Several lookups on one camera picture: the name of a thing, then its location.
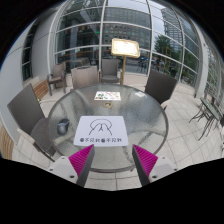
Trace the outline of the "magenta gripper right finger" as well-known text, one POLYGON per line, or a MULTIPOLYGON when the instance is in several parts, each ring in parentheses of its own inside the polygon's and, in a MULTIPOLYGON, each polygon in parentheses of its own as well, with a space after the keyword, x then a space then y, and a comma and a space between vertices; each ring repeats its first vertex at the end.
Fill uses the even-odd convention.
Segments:
POLYGON ((158 157, 146 149, 134 145, 132 155, 142 186, 168 176, 177 171, 177 167, 167 157, 158 157))

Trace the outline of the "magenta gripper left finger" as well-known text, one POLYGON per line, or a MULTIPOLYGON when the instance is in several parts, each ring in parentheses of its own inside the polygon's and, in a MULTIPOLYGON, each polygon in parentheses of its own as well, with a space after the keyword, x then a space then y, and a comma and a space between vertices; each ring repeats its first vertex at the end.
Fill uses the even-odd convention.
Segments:
POLYGON ((61 156, 48 168, 48 171, 78 186, 84 187, 94 155, 94 145, 90 145, 69 157, 61 156))

